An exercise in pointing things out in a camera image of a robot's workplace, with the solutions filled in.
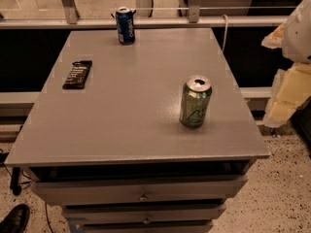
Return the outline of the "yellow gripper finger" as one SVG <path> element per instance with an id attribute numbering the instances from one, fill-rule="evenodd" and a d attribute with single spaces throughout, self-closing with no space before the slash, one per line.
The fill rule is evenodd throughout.
<path id="1" fill-rule="evenodd" d="M 311 65 L 294 63 L 287 71 L 279 69 L 271 92 L 262 122 L 267 127 L 278 128 L 311 97 Z"/>
<path id="2" fill-rule="evenodd" d="M 285 23 L 282 23 L 273 32 L 263 38 L 261 45 L 272 50 L 281 49 L 283 47 L 284 30 Z"/>

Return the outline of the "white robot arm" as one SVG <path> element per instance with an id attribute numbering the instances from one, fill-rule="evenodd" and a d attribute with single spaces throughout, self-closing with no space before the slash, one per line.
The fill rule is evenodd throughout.
<path id="1" fill-rule="evenodd" d="M 265 126 L 278 128 L 311 97 L 311 0 L 302 0 L 261 45 L 272 50 L 280 48 L 283 56 L 293 62 L 287 71 L 277 71 L 262 120 Z"/>

